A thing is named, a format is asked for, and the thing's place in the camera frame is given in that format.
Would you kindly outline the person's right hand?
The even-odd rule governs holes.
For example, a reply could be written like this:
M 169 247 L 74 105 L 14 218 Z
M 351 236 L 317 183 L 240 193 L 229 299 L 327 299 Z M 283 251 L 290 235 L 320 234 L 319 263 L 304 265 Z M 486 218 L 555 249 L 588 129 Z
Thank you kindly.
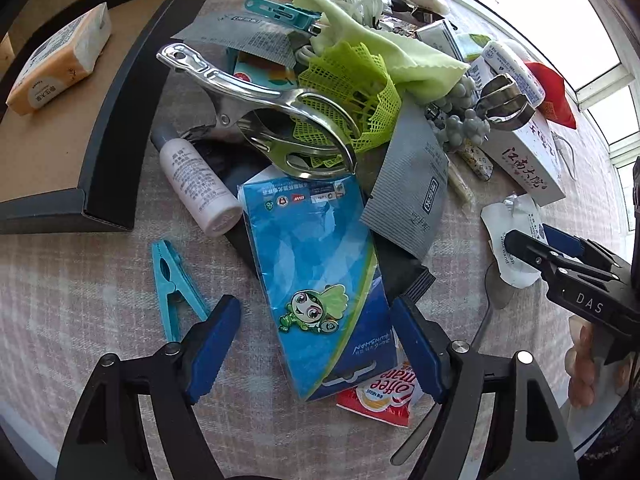
M 592 357 L 593 326 L 583 318 L 568 319 L 572 346 L 565 355 L 565 370 L 570 376 L 568 400 L 573 408 L 588 408 L 596 400 L 597 367 Z

